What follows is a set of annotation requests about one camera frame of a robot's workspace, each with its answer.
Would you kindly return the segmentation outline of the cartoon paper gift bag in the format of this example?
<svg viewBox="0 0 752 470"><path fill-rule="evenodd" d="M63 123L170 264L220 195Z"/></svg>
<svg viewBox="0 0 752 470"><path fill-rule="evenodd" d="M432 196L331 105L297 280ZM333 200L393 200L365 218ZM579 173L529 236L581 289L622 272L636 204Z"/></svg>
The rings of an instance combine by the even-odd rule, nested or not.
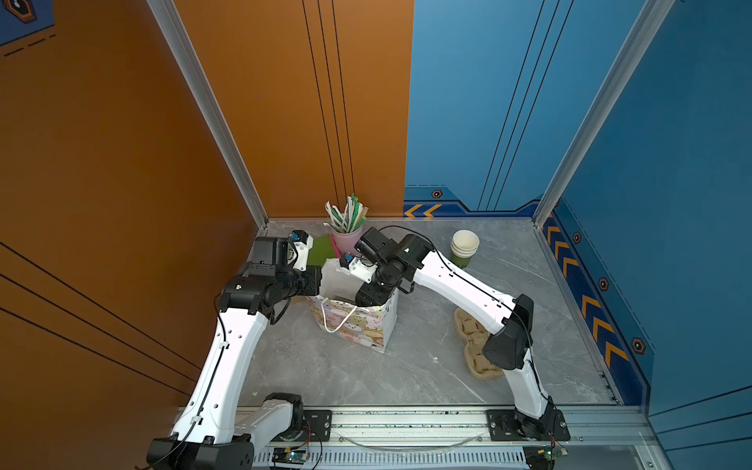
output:
<svg viewBox="0 0 752 470"><path fill-rule="evenodd" d="M399 292L375 307L357 307L354 296L364 285L360 278L329 258L322 268L319 294L307 297L318 326L326 333L385 353L397 324Z"/></svg>

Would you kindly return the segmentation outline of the green napkin stack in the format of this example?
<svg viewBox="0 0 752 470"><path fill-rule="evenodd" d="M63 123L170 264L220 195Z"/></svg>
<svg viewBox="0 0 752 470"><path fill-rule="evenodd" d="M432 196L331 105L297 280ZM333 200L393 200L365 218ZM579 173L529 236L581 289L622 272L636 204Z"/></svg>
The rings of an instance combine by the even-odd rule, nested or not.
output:
<svg viewBox="0 0 752 470"><path fill-rule="evenodd" d="M338 258L329 235L319 236L313 239L313 248L309 250L307 256L308 266L323 266L327 260Z"/></svg>

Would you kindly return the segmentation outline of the stack of paper cups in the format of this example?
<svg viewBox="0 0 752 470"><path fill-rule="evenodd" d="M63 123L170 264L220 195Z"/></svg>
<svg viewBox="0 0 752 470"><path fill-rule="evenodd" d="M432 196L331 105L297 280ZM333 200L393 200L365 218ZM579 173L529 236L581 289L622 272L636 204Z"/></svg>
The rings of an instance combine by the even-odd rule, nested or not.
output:
<svg viewBox="0 0 752 470"><path fill-rule="evenodd" d="M450 260L460 269L468 267L480 246L480 238L470 230L461 229L452 235Z"/></svg>

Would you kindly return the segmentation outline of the pulp cup carrier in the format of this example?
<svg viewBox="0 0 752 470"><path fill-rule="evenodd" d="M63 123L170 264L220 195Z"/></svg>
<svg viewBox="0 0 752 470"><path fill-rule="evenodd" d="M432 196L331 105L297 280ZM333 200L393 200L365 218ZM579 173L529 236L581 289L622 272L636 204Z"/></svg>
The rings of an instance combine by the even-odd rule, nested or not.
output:
<svg viewBox="0 0 752 470"><path fill-rule="evenodd" d="M454 326L457 334L464 340L463 356L471 375L479 380L503 377L503 370L493 365L483 354L490 333L463 309L454 311Z"/></svg>

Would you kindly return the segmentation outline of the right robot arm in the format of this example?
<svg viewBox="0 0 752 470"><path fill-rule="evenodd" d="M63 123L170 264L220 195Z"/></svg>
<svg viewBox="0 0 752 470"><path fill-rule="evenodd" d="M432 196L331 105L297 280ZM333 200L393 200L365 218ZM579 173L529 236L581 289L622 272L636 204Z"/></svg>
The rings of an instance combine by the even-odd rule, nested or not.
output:
<svg viewBox="0 0 752 470"><path fill-rule="evenodd" d="M356 293L359 307L386 303L408 281L453 302L489 332L482 354L504 371L512 391L514 411L500 421L513 439L558 441L571 439L563 412L544 389L533 353L534 301L495 291L455 266L421 234L409 231L397 242L370 228L356 242L356 250L372 264L374 272Z"/></svg>

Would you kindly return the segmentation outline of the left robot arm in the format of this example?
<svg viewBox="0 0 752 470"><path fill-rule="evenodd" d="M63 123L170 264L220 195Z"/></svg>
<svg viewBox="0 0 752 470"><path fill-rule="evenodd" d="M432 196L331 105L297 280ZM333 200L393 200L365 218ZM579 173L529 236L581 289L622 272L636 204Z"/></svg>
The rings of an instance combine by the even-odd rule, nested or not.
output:
<svg viewBox="0 0 752 470"><path fill-rule="evenodd" d="M236 431L240 393L260 337L282 317L279 303L315 296L321 269L307 262L311 235L258 237L252 256L225 284L217 328L206 362L170 436L152 442L151 469L250 469L255 453L274 438L295 438L303 428L302 399L275 393L253 413L249 431Z"/></svg>

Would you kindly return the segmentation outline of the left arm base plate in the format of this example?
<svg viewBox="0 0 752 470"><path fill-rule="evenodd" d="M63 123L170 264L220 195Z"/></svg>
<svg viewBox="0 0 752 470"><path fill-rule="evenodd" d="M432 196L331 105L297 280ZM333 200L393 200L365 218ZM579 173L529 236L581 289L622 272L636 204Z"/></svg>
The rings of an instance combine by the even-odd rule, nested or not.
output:
<svg viewBox="0 0 752 470"><path fill-rule="evenodd" d="M333 412L331 409L304 409L303 424L297 431L275 436L273 443L302 443L313 438L313 442L328 443L331 437Z"/></svg>

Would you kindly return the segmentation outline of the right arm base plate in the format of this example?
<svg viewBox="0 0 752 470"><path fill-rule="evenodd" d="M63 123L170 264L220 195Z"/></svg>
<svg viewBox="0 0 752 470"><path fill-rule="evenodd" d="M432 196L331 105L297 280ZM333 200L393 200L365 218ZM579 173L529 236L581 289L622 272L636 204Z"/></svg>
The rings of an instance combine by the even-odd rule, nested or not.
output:
<svg viewBox="0 0 752 470"><path fill-rule="evenodd" d="M568 442L571 434L560 409L545 413L540 419L528 417L513 409L486 411L491 439L494 442L535 441Z"/></svg>

